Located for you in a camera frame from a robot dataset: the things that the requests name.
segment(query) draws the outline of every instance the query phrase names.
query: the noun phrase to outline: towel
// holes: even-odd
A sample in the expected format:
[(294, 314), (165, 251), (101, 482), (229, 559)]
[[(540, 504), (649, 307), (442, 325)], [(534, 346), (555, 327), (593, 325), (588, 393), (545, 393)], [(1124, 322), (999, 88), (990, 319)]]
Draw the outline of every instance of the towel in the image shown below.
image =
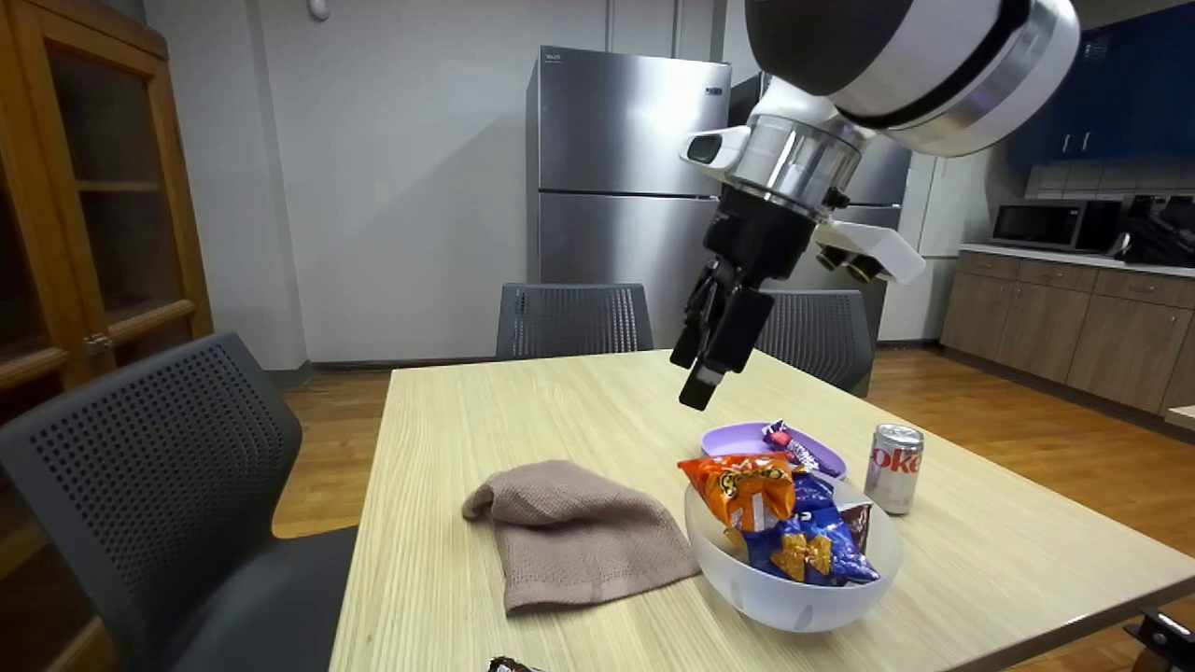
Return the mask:
[(565, 461), (492, 474), (465, 520), (497, 530), (508, 615), (619, 602), (700, 570), (656, 502)]

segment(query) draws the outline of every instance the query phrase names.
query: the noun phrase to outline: bowl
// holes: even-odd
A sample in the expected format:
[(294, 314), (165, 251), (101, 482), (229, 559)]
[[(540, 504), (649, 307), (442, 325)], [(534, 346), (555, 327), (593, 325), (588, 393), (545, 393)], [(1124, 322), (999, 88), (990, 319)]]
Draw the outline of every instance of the bowl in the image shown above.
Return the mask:
[[(834, 502), (853, 508), (868, 498), (847, 482), (834, 482)], [(702, 579), (748, 621), (772, 630), (814, 634), (847, 626), (889, 592), (901, 569), (896, 528), (878, 504), (869, 508), (868, 559), (882, 579), (864, 587), (807, 587), (743, 564), (723, 549), (723, 528), (695, 489), (682, 494), (682, 528)]]

